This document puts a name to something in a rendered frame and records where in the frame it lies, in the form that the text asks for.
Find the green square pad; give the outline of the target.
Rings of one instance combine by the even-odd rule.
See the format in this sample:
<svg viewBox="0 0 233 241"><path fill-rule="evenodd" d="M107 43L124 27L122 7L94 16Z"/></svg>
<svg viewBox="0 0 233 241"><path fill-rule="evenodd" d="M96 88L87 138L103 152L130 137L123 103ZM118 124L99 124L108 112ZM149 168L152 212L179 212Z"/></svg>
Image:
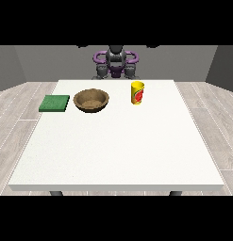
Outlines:
<svg viewBox="0 0 233 241"><path fill-rule="evenodd" d="M46 95L39 107L40 112L64 112L69 102L69 95Z"/></svg>

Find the yellow cup with melon print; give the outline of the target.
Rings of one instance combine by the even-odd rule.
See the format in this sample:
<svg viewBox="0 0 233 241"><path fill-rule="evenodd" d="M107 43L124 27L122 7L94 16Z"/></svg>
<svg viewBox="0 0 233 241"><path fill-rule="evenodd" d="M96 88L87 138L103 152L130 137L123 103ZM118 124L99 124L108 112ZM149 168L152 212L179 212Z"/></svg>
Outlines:
<svg viewBox="0 0 233 241"><path fill-rule="evenodd" d="M144 83L141 81L134 81L131 83L131 103L140 104L144 91Z"/></svg>

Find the brown wooden bowl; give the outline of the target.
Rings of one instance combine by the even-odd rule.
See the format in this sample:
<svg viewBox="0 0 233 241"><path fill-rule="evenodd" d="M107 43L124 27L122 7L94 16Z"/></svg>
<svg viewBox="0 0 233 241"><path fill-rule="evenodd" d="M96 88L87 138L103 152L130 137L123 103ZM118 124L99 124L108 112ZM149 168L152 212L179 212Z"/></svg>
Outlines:
<svg viewBox="0 0 233 241"><path fill-rule="evenodd" d="M96 88L83 89L74 97L75 106L84 113L97 113L108 104L108 94Z"/></svg>

